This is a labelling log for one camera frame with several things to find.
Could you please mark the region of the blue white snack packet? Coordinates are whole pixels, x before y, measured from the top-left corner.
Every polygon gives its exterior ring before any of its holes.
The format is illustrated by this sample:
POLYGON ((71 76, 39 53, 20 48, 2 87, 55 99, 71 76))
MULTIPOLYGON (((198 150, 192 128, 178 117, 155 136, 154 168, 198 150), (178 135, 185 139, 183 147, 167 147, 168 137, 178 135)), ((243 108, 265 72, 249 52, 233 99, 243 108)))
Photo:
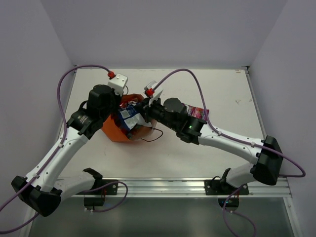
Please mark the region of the blue white snack packet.
POLYGON ((145 122, 145 119, 137 110, 138 103, 128 104, 125 108, 120 108, 118 118, 121 125, 127 131, 132 130, 136 125, 152 127, 151 122, 145 122))

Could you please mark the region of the orange paper bag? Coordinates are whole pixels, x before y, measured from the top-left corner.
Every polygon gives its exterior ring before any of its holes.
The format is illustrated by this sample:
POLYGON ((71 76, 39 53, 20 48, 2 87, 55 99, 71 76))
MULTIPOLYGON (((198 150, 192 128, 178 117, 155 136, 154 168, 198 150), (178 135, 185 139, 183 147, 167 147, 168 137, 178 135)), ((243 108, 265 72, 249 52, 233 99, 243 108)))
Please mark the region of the orange paper bag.
MULTIPOLYGON (((144 99, 140 94, 127 94, 122 98, 124 97, 142 97, 144 99)), ((153 119, 150 122, 152 123, 152 127, 136 125, 132 130, 127 131, 122 127, 117 111, 115 114, 111 114, 103 123, 102 131, 113 142, 132 142, 138 140, 150 142, 148 137, 151 136, 155 130, 158 130, 156 128, 157 121, 153 119)))

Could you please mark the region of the purple Fox's candy bag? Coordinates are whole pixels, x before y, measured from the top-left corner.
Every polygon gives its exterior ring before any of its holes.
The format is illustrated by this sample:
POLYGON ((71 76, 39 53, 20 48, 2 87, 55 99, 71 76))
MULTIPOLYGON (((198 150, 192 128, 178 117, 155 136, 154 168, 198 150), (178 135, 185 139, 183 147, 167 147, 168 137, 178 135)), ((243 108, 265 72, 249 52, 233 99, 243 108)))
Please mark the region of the purple Fox's candy bag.
POLYGON ((187 113, 188 115, 198 118, 198 119, 203 119, 206 120, 206 117, 209 115, 209 110, 205 110, 203 108, 199 107, 194 107, 191 105, 185 105, 187 107, 187 113))

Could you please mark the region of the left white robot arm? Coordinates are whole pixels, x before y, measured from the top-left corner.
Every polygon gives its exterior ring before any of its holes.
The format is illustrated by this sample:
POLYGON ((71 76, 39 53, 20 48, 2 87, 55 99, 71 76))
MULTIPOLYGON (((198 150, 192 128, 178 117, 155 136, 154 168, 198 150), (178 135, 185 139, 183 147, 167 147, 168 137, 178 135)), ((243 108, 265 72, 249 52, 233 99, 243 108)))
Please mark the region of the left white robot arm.
POLYGON ((102 175, 86 168, 79 176, 58 177, 69 161, 120 105, 124 87, 96 85, 88 100, 71 115, 61 138, 39 164, 24 177, 16 176, 12 187, 19 198, 39 215, 52 214, 62 201, 80 193, 97 194, 103 189, 102 175))

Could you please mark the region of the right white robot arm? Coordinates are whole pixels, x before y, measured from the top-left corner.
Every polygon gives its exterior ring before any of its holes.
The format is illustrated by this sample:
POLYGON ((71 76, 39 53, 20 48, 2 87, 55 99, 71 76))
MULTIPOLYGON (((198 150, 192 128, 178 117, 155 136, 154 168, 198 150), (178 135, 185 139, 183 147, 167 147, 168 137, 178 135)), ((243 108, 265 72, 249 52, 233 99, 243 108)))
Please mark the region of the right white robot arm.
POLYGON ((139 109, 145 121, 156 120, 186 143, 215 147, 247 161, 237 168, 227 168, 220 180, 212 184, 214 190, 231 194, 250 182, 270 186, 277 183, 283 158, 276 138, 266 136, 261 140, 240 136, 239 140, 245 140, 245 144, 233 141, 227 138, 228 132, 216 132, 205 120, 189 115, 187 107, 177 98, 169 98, 164 103, 146 98, 139 109))

